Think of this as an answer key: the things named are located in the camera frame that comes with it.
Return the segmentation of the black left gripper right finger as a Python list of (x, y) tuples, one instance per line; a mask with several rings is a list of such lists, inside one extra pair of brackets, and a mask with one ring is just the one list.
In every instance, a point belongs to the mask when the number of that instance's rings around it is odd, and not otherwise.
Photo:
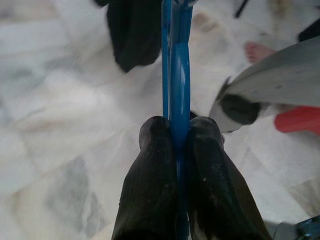
[(186, 140), (192, 240), (272, 240), (251, 191), (224, 149), (216, 122), (196, 117)]

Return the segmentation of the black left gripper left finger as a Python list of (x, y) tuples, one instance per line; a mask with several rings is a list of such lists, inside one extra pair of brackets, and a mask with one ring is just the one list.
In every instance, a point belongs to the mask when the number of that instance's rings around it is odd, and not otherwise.
[(149, 118), (125, 176), (111, 240), (175, 240), (177, 170), (169, 122)]

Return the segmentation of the blue plastic hanger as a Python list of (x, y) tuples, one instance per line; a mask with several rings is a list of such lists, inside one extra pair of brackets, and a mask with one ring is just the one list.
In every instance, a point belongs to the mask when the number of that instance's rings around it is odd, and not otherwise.
[(169, 121), (177, 175), (176, 240), (188, 240), (190, 234), (183, 148), (190, 121), (188, 41), (192, 12), (190, 0), (161, 0), (162, 114)]

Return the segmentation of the red plastic hanger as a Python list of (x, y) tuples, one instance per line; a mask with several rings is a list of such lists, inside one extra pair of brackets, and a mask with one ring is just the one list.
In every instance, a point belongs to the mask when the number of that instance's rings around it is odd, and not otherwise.
[(299, 106), (278, 114), (274, 125), (282, 133), (307, 131), (320, 136), (320, 107)]

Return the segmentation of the silver metal clothes rack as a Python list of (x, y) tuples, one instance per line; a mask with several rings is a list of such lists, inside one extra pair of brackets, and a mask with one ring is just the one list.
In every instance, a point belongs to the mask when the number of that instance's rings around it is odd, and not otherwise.
[(221, 132), (252, 125), (269, 105), (320, 107), (320, 36), (227, 78), (209, 112)]

